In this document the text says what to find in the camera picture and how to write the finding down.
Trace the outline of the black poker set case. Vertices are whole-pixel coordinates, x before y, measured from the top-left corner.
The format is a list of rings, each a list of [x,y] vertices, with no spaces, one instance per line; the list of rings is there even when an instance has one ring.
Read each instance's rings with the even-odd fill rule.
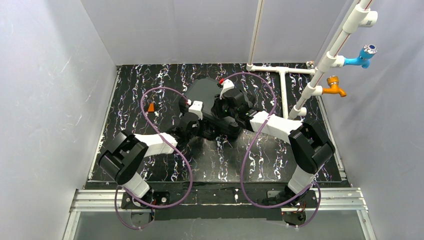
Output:
[[[218,87],[219,81],[209,77],[196,79],[193,84],[185,92],[184,96],[179,99],[179,109],[182,114],[188,113],[187,101],[202,101],[203,102],[203,119],[199,120],[198,137],[207,140],[213,140],[220,135],[225,135],[229,138],[236,139],[242,130],[252,131],[250,120],[261,110],[255,107],[257,99],[255,97],[255,105],[248,112],[245,122],[235,121],[232,117],[218,118],[214,116],[214,98],[215,95],[221,93],[221,88]]]

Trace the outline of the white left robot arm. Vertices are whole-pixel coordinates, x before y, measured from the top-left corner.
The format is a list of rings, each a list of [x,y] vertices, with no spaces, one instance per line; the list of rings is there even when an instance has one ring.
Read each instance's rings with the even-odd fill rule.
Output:
[[[192,188],[193,172],[188,159],[182,153],[182,149],[193,137],[198,135],[200,122],[201,117],[188,112],[182,116],[178,124],[166,132],[143,135],[121,131],[101,153],[97,165],[142,205],[154,209],[177,206],[184,201],[183,198],[168,205],[153,205],[147,202],[145,195],[151,191],[151,188],[137,170],[146,157],[178,154],[187,167],[188,187]]]

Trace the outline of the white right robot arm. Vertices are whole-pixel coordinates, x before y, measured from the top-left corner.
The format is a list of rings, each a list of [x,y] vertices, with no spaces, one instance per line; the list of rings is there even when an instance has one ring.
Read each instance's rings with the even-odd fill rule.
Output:
[[[294,206],[313,186],[318,172],[334,155],[335,147],[316,120],[279,117],[259,110],[254,101],[252,95],[233,88],[215,95],[211,111],[218,118],[233,118],[239,127],[257,136],[264,133],[290,144],[296,168],[283,193],[264,199],[263,204],[253,200],[250,203],[264,209]]]

